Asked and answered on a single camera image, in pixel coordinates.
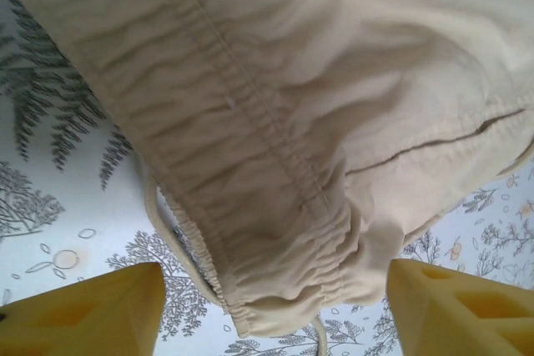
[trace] gathered fabric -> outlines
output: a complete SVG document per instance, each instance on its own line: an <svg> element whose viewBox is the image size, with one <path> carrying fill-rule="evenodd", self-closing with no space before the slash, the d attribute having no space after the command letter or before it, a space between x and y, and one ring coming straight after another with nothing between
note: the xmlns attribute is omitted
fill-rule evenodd
<svg viewBox="0 0 534 356"><path fill-rule="evenodd" d="M377 302L403 246L532 153L533 0L21 1L243 337Z"/></svg>

